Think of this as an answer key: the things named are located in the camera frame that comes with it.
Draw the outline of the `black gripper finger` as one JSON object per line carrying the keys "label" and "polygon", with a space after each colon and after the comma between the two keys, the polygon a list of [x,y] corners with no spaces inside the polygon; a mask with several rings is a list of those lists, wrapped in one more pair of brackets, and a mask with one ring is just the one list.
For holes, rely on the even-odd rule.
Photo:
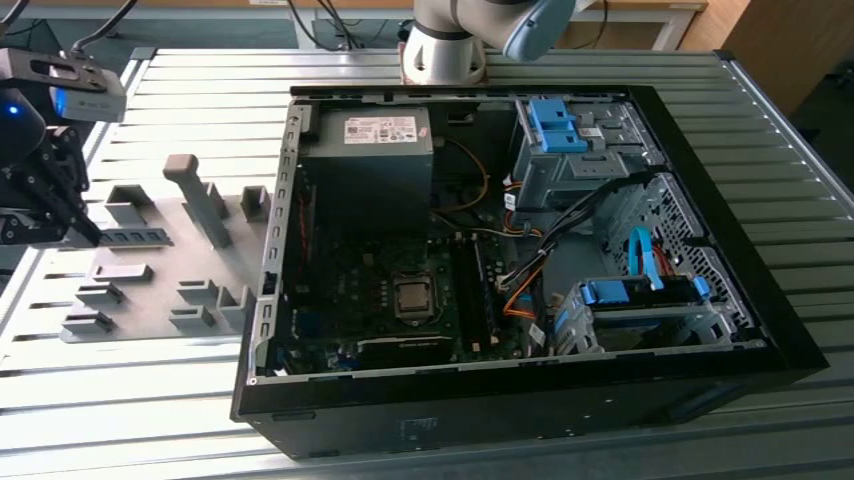
{"label": "black gripper finger", "polygon": [[67,210],[1,208],[1,245],[54,243],[63,239],[74,221]]}
{"label": "black gripper finger", "polygon": [[46,127],[49,159],[42,161],[47,175],[51,214],[83,245],[99,243],[99,229],[87,217],[82,193],[89,188],[79,134],[71,126]]}

